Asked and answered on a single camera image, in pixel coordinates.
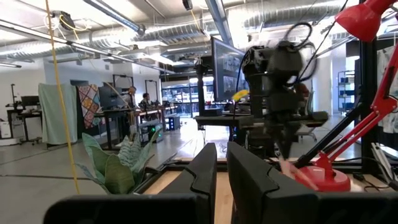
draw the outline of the yellow object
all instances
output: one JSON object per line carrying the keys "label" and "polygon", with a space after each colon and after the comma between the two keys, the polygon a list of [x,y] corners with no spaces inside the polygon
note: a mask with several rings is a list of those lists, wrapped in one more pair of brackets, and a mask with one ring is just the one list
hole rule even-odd
{"label": "yellow object", "polygon": [[245,97],[247,94],[249,94],[249,90],[241,90],[241,91],[235,93],[235,94],[232,96],[232,100],[238,101],[238,100],[240,100],[241,98]]}
{"label": "yellow object", "polygon": [[[48,15],[47,17],[49,19],[49,27],[51,27],[51,15],[50,15],[49,0],[45,0],[45,7],[46,7],[47,15]],[[68,152],[69,152],[70,165],[72,167],[73,181],[75,182],[75,187],[76,187],[77,194],[80,194],[79,185],[78,185],[78,182],[77,182],[75,161],[73,160],[72,144],[70,142],[70,136],[69,136],[69,126],[68,126],[68,122],[67,122],[67,112],[66,112],[66,109],[65,109],[65,103],[63,102],[62,90],[61,90],[61,85],[60,85],[60,78],[59,78],[59,73],[58,73],[57,57],[55,56],[54,33],[53,33],[52,29],[49,29],[49,31],[50,31],[50,36],[51,36],[52,58],[53,58],[53,61],[54,61],[55,80],[57,81],[58,94],[59,94],[60,102],[61,102],[61,106],[62,106],[62,119],[63,119],[63,124],[65,125],[65,134],[67,135]]]}

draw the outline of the white wall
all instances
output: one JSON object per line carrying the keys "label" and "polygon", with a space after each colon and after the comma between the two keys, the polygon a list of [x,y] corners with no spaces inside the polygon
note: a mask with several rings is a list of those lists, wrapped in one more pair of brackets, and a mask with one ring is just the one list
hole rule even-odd
{"label": "white wall", "polygon": [[[47,84],[56,84],[54,64],[50,63],[52,58],[44,59],[45,82]],[[58,72],[60,83],[69,83],[70,80],[84,80],[89,84],[103,86],[103,82],[112,82],[113,68],[108,62],[100,59],[83,60],[83,65],[77,65],[76,62],[58,63]]]}
{"label": "white wall", "polygon": [[[114,64],[113,73],[117,75],[127,75],[129,77],[132,77],[132,65],[131,63]],[[116,86],[120,88],[129,88],[132,85],[131,78],[128,77],[116,77],[115,83]]]}
{"label": "white wall", "polygon": [[346,45],[343,44],[336,49],[331,51],[331,61],[332,61],[332,109],[333,113],[339,113],[338,108],[342,107],[339,105],[339,87],[338,87],[338,73],[346,70]]}
{"label": "white wall", "polygon": [[[7,110],[5,105],[12,103],[11,84],[15,84],[14,94],[16,100],[21,96],[37,96],[39,83],[45,82],[43,60],[35,59],[34,63],[19,63],[22,68],[0,67],[0,118],[7,121]],[[39,118],[27,119],[29,138],[33,139],[42,135]]]}
{"label": "white wall", "polygon": [[155,80],[157,81],[157,86],[155,86],[154,82],[147,82],[147,88],[148,88],[148,93],[150,95],[150,100],[155,101],[156,100],[156,88],[158,92],[158,99],[161,102],[162,97],[161,97],[161,92],[160,92],[160,80],[159,80],[159,75],[160,72],[158,70],[154,70],[151,68],[147,67],[142,67],[140,65],[132,65],[132,73],[133,73],[133,79],[134,79],[134,86],[137,88],[136,91],[136,102],[137,104],[142,100],[142,94],[144,94],[145,91],[145,80]]}
{"label": "white wall", "polygon": [[318,58],[318,69],[313,76],[314,111],[332,112],[331,102],[331,55],[329,53]]}

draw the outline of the red lamp base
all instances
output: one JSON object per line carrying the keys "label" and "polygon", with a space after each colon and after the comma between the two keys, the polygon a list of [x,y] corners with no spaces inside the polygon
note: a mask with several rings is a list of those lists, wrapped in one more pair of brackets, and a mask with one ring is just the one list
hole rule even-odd
{"label": "red lamp base", "polygon": [[[307,166],[300,169],[317,187],[320,192],[348,192],[351,190],[351,181],[348,176],[338,170],[327,172],[325,168]],[[295,176],[295,180],[307,187],[307,181]]]}

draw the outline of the ceiling light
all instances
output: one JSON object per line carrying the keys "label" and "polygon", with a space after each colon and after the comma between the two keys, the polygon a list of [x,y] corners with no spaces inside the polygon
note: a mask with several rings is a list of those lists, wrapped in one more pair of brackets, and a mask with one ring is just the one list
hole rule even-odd
{"label": "ceiling light", "polygon": [[[23,36],[33,36],[36,39],[37,38],[41,38],[41,39],[45,39],[45,40],[51,40],[51,35],[36,31],[36,30],[32,30],[17,24],[12,24],[10,22],[4,21],[0,19],[0,29],[5,30],[5,31],[9,31],[9,32],[13,32],[16,34],[20,34]],[[66,44],[68,41],[65,39],[61,39],[58,37],[54,37],[53,38],[55,42],[58,43],[62,43],[62,44]]]}
{"label": "ceiling light", "polygon": [[132,63],[135,62],[135,61],[130,60],[130,59],[128,59],[128,58],[120,57],[120,56],[118,56],[118,55],[112,55],[112,57],[115,58],[115,59],[119,59],[119,60],[125,61],[125,62],[132,62]]}
{"label": "ceiling light", "polygon": [[97,50],[97,49],[94,49],[92,47],[88,47],[88,46],[85,46],[85,45],[82,45],[82,44],[78,44],[78,43],[74,43],[74,42],[72,42],[70,45],[72,47],[76,47],[76,48],[78,48],[80,50],[86,50],[86,51],[89,51],[89,52],[98,53],[98,54],[107,55],[107,56],[111,55],[111,53],[105,52],[103,50]]}
{"label": "ceiling light", "polygon": [[20,65],[14,65],[14,64],[10,64],[10,63],[0,63],[0,66],[11,67],[11,68],[21,68],[22,67]]}

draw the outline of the red lamp arm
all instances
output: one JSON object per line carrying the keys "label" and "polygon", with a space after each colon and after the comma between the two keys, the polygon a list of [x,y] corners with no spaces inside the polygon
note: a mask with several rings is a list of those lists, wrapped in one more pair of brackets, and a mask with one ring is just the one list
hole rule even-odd
{"label": "red lamp arm", "polygon": [[315,162],[316,166],[328,166],[327,163],[333,162],[350,145],[356,142],[360,137],[364,136],[370,129],[377,125],[379,121],[381,121],[385,116],[397,108],[398,99],[389,95],[390,87],[396,76],[397,69],[398,47],[395,46],[394,53],[392,54],[388,66],[384,71],[379,89],[377,90],[376,96],[374,97],[373,103],[371,105],[372,112],[367,117],[363,118],[362,121],[357,124],[347,135],[338,140],[336,145],[341,145],[341,147],[337,151],[331,151],[328,154],[320,152],[320,158]]}

